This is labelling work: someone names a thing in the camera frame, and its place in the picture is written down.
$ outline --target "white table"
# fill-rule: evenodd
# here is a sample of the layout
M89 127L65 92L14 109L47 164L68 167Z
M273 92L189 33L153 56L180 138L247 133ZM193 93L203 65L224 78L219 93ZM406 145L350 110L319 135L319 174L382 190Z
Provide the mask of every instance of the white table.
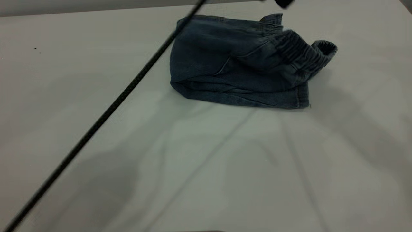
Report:
M0 18L0 228L190 9ZM19 231L409 232L412 15L396 0L302 0L283 23L339 47L311 108L185 99L169 51Z

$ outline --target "black cable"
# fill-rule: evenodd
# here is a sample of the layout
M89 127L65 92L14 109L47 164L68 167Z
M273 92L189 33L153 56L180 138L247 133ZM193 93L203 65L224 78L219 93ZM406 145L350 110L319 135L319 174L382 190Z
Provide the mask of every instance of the black cable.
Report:
M109 117L116 111L116 109L123 103L123 101L130 95L133 89L140 83L145 77L153 65L159 60L170 44L176 39L178 34L187 26L192 20L194 15L200 10L207 0L199 0L197 5L191 10L187 18L177 27L177 29L167 38L159 50L149 60L149 62L143 67L140 73L132 80L132 82L126 87L126 89L120 94L119 97L110 105L110 107L103 113L102 116L93 124L93 126L87 131L82 139L76 144L76 146L70 151L70 153L64 158L60 165L54 170L54 172L48 177L48 179L42 184L37 192L31 197L26 205L20 210L20 212L13 218L11 223L6 227L4 232L14 231L20 223L24 220L27 214L36 206L43 195L49 190L57 178L62 174L66 167L73 161L73 159L79 154L84 146L90 141L90 139L96 134L100 127L109 119Z

